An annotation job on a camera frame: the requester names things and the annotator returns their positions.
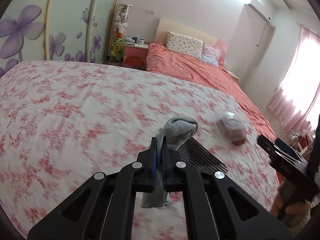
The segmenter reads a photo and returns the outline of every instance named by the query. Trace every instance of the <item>bed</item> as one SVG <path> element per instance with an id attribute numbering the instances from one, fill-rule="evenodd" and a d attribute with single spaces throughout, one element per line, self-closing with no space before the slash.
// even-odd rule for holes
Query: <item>bed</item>
<path id="1" fill-rule="evenodd" d="M 236 111 L 248 127 L 236 146 L 216 125 Z M 134 162 L 174 115 L 194 116 L 195 135 L 231 177 L 266 209 L 277 193 L 276 172 L 257 146 L 257 131 L 234 98 L 194 82 L 116 66 L 21 62 L 0 78 L 0 204 L 26 237 L 42 217 L 97 171 Z M 164 208 L 140 208 L 132 239 L 187 239 L 182 195 Z"/>
<path id="2" fill-rule="evenodd" d="M 219 67 L 204 63 L 197 58 L 167 51 L 165 44 L 168 32 L 175 32 L 188 37 L 199 39 L 209 46 L 222 51 L 219 58 Z M 224 57 L 228 45 L 223 41 L 184 24 L 173 22 L 165 18 L 159 21 L 154 43 L 149 45 L 147 56 L 147 71 L 160 73 L 181 80 L 194 82 L 203 86 L 220 90 L 233 98 L 241 106 L 249 121 L 257 130 L 271 141 L 276 135 L 259 109 L 250 101 L 238 84 L 231 78 L 224 67 Z"/>

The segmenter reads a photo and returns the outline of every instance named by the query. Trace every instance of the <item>sliding wardrobe door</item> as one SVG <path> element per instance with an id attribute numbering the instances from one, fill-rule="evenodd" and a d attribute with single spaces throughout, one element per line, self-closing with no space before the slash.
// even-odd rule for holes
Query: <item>sliding wardrobe door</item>
<path id="1" fill-rule="evenodd" d="M 86 34 L 92 0 L 49 0 L 47 60 L 86 62 Z"/>
<path id="2" fill-rule="evenodd" d="M 12 0 L 0 19 L 0 77 L 20 61 L 101 63 L 115 0 Z"/>
<path id="3" fill-rule="evenodd" d="M 89 62 L 101 63 L 103 61 L 114 2 L 115 0 L 92 0 L 87 43 Z"/>
<path id="4" fill-rule="evenodd" d="M 44 60 L 48 0 L 12 0 L 0 20 L 0 77 L 20 61 Z"/>

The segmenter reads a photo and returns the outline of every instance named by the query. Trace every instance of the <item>pink drawer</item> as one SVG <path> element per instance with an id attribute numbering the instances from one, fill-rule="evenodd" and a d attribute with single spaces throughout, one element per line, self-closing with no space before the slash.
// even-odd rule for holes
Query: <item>pink drawer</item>
<path id="1" fill-rule="evenodd" d="M 146 59 L 148 55 L 147 49 L 134 48 L 126 46 L 124 49 L 124 56 L 136 56 L 141 59 Z"/>

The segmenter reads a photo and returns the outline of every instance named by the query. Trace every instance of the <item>wooden headboard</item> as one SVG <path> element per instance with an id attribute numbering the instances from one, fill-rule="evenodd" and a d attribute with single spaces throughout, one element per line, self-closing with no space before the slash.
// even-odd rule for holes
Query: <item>wooden headboard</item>
<path id="1" fill-rule="evenodd" d="M 190 26 L 161 18 L 159 21 L 154 43 L 161 42 L 165 45 L 167 42 L 168 32 L 173 32 L 201 40 L 212 47 L 216 44 L 218 40 L 216 37 L 213 37 L 205 32 L 202 32 Z"/>

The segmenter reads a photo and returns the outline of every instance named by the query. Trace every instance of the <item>air conditioner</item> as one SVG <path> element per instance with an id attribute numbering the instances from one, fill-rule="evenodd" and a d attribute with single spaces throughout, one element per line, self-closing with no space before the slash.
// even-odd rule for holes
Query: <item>air conditioner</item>
<path id="1" fill-rule="evenodd" d="M 248 6 L 251 7 L 257 14 L 259 14 L 260 17 L 266 21 L 266 23 L 269 24 L 272 21 L 271 12 L 258 0 L 251 0 L 250 3 L 248 3 Z"/>

